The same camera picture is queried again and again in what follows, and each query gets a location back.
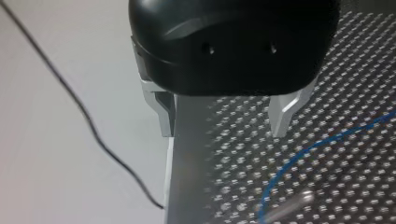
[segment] white surface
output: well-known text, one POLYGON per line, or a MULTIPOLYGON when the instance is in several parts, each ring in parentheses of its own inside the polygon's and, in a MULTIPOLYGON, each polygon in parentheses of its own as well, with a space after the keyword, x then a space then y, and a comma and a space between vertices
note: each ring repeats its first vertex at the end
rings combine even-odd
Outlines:
MULTIPOLYGON (((7 1, 163 203, 167 140, 143 99, 127 1, 7 1)), ((0 223, 163 223, 0 10, 0 223)))

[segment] wire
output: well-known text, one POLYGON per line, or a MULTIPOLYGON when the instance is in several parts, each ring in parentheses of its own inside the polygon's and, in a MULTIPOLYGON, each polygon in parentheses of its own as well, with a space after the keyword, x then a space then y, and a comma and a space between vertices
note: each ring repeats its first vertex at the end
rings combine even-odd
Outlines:
POLYGON ((32 48, 35 50, 35 52, 39 55, 39 57, 43 60, 44 64, 48 67, 48 69, 51 71, 51 73, 58 79, 59 83, 64 87, 66 92, 69 94, 69 96, 73 99, 73 101, 76 103, 78 109, 84 116, 84 119, 87 121, 88 125, 90 126, 92 135, 94 139, 96 140, 97 144, 101 147, 101 149, 109 156, 111 157, 116 163, 118 163, 122 168, 124 168, 136 181, 136 183, 139 185, 139 187, 143 190, 145 195, 147 196, 148 200, 151 201, 156 207, 163 209, 163 205, 158 203, 151 193, 149 192, 148 188, 146 187, 145 183, 142 181, 142 179, 139 177, 139 175, 131 168, 129 167, 124 161, 122 161, 102 140, 95 124, 92 121, 92 117, 90 113, 87 110, 87 107, 82 103, 82 101, 78 98, 78 96, 74 93, 73 89, 70 87, 70 85, 64 80, 64 77, 61 75, 61 73, 58 71, 56 66, 53 64, 53 62, 50 60, 50 58, 46 55, 43 49, 39 47, 33 36, 29 33, 29 31, 26 29, 26 27, 22 24, 22 22, 19 20, 19 18, 14 14, 14 12, 10 9, 10 7, 4 2, 3 0, 0 0, 0 5, 3 8, 3 10, 8 14, 8 16, 11 18, 11 20, 18 26, 20 31, 23 33, 25 38, 28 40, 32 48))
POLYGON ((357 131, 363 131, 363 130, 370 130, 374 128, 374 125, 381 122, 381 123, 385 123, 387 122, 390 118, 394 117, 396 115, 396 110, 388 113, 385 116, 382 116, 380 118, 374 119, 372 123, 369 123, 367 125, 364 126, 360 126, 360 127, 355 127, 352 129, 349 129, 345 132, 336 134, 334 136, 325 138, 324 140, 318 141, 316 142, 314 145, 312 145, 311 147, 308 147, 306 149, 303 149, 301 151, 299 151, 294 157, 292 157, 290 159, 290 161, 288 163, 286 163, 277 173, 276 175, 270 180, 270 182, 268 183, 267 188, 265 189, 265 191, 262 193, 262 209, 259 212, 259 220, 261 221, 262 224, 265 224, 265 220, 264 220, 264 213, 265 213, 265 207, 266 207, 266 198, 270 197, 270 193, 271 193, 271 189, 277 184, 277 182, 279 182, 280 177, 283 176, 283 174, 285 174, 289 168, 295 163, 297 162, 303 155, 307 154, 310 152, 310 150, 314 147, 321 147, 327 143, 330 143, 332 141, 340 141, 343 140, 345 136, 350 135, 352 133, 355 133, 357 131))

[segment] blue cable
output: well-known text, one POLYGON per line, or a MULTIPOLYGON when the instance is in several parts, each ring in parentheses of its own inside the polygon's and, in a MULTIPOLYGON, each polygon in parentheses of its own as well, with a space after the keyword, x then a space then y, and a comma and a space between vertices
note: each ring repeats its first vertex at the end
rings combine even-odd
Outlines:
POLYGON ((270 197, 270 193, 271 193, 271 189, 277 184, 277 182, 279 182, 280 177, 282 177, 288 170, 289 168, 295 163, 297 162, 303 155, 305 155, 306 153, 309 153, 310 150, 314 147, 321 147, 327 143, 330 143, 332 141, 339 141, 339 140, 343 140, 343 138, 347 135, 350 135, 352 133, 355 133, 357 131, 360 130, 370 130, 374 128, 374 125, 376 123, 385 123, 388 120, 390 120, 391 117, 394 117, 396 115, 396 110, 388 113, 385 116, 382 116, 380 118, 374 119, 372 123, 369 123, 367 125, 361 126, 361 127, 355 127, 352 129, 349 129, 345 132, 336 134, 334 136, 325 138, 321 141, 316 142, 314 145, 303 149, 301 151, 299 151, 295 156, 293 156, 290 161, 288 163, 286 163, 277 173, 276 175, 270 180, 270 182, 268 183, 267 188, 265 189, 265 191, 262 194, 262 209, 260 209, 259 211, 259 220, 261 221, 262 224, 265 224, 265 220, 264 220, 264 213, 265 213, 265 199, 270 197))

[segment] metal pegboard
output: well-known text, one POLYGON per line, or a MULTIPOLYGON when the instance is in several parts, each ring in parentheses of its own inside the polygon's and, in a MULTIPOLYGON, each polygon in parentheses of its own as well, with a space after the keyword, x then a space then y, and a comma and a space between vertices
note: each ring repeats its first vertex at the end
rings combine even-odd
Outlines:
MULTIPOLYGON (((181 98, 168 223, 255 223, 262 191, 296 152, 396 109, 396 18, 347 13, 310 102, 273 138, 269 97, 181 98)), ((314 148, 273 189, 314 203, 277 223, 396 223, 396 119, 314 148)))

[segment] black cable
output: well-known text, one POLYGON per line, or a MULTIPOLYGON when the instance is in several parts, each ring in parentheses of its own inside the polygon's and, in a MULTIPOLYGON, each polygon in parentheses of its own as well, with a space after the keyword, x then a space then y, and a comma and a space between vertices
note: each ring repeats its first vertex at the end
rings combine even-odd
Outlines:
POLYGON ((139 187, 143 190, 143 192, 146 194, 148 199, 155 206, 157 206, 160 209, 163 209, 163 205, 161 205, 160 203, 155 201, 155 199, 152 197, 151 193, 149 192, 148 188, 146 187, 146 185, 142 181, 142 179, 139 177, 139 175, 106 146, 106 144, 103 142, 99 132, 97 131, 95 124, 92 122, 91 115, 88 112, 86 106, 82 103, 82 101, 78 98, 78 96, 73 92, 73 89, 64 80, 63 76, 58 71, 58 69, 55 67, 55 65, 52 63, 50 58, 38 46, 37 42, 35 41, 33 36, 29 33, 29 31, 26 29, 26 27, 21 23, 21 21, 18 19, 18 17, 14 14, 14 12, 8 7, 8 5, 3 0, 0 0, 0 5, 3 8, 3 10, 8 14, 8 16, 11 18, 11 20, 18 26, 18 28, 23 33, 23 35, 26 37, 26 39, 28 40, 28 42, 30 43, 32 48, 39 55, 39 57, 43 60, 44 64, 48 67, 48 69, 51 71, 51 73, 58 79, 58 81, 61 83, 61 85, 67 91, 67 93, 70 95, 70 97, 76 103, 76 105, 78 106, 78 109, 84 116, 84 119, 87 121, 88 125, 90 126, 93 137, 95 138, 95 140, 99 144, 99 146, 102 148, 102 150, 109 157, 111 157, 114 161, 116 161, 121 167, 123 167, 134 178, 134 180, 137 182, 139 187))

